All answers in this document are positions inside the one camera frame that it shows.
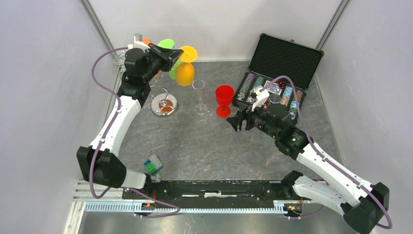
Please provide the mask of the red plastic wine glass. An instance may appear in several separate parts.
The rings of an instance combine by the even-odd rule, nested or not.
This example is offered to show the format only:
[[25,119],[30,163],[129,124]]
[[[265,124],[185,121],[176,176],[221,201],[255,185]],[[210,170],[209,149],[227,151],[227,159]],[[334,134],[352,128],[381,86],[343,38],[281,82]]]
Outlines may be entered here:
[[226,118],[230,116],[231,110],[229,105],[233,100],[234,94],[234,89],[229,85],[221,85],[216,89],[215,97],[219,105],[216,109],[218,117]]

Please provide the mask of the yellow plastic wine glass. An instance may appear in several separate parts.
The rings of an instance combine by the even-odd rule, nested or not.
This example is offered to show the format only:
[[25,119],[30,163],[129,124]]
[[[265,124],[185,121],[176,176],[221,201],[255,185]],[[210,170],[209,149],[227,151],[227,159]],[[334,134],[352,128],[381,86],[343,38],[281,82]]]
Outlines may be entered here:
[[194,80],[194,67],[193,62],[198,58],[197,50],[192,46],[182,46],[182,55],[179,57],[181,63],[176,69],[176,82],[180,86],[189,86]]

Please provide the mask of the clear flute glass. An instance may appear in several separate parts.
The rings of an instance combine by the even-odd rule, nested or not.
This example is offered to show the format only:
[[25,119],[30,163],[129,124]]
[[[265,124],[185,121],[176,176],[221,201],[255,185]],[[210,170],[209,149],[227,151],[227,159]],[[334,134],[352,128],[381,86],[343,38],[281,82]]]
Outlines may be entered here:
[[195,112],[199,115],[204,115],[208,112],[207,105],[204,103],[205,100],[205,82],[202,79],[196,79],[192,83],[192,87],[197,95],[198,101],[195,105]]

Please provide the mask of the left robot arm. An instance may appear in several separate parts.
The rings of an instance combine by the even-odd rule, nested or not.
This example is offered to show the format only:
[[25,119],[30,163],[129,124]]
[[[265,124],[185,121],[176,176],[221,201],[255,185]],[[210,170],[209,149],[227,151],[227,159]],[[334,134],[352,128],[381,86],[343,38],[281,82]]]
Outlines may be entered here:
[[83,178],[90,185],[111,188],[134,188],[140,198],[152,195],[148,174],[129,170],[118,158],[124,136],[145,104],[150,81],[158,72],[168,72],[183,54],[182,49],[167,49],[155,44],[130,45],[124,48],[125,71],[118,91],[110,90],[116,104],[96,138],[86,147],[79,147],[76,157]]

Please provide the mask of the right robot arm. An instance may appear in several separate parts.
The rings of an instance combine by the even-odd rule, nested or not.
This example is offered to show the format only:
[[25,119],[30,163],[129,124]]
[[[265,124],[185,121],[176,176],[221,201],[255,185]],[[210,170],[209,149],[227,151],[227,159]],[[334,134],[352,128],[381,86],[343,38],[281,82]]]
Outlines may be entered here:
[[305,197],[328,207],[360,234],[369,234],[379,226],[382,217],[388,216],[389,188],[381,182],[372,184],[329,156],[305,131],[295,127],[283,105],[272,104],[266,109],[247,107],[226,120],[237,132],[245,121],[246,130],[257,128],[272,137],[280,152],[325,181],[318,183],[292,171],[282,180],[284,197]]

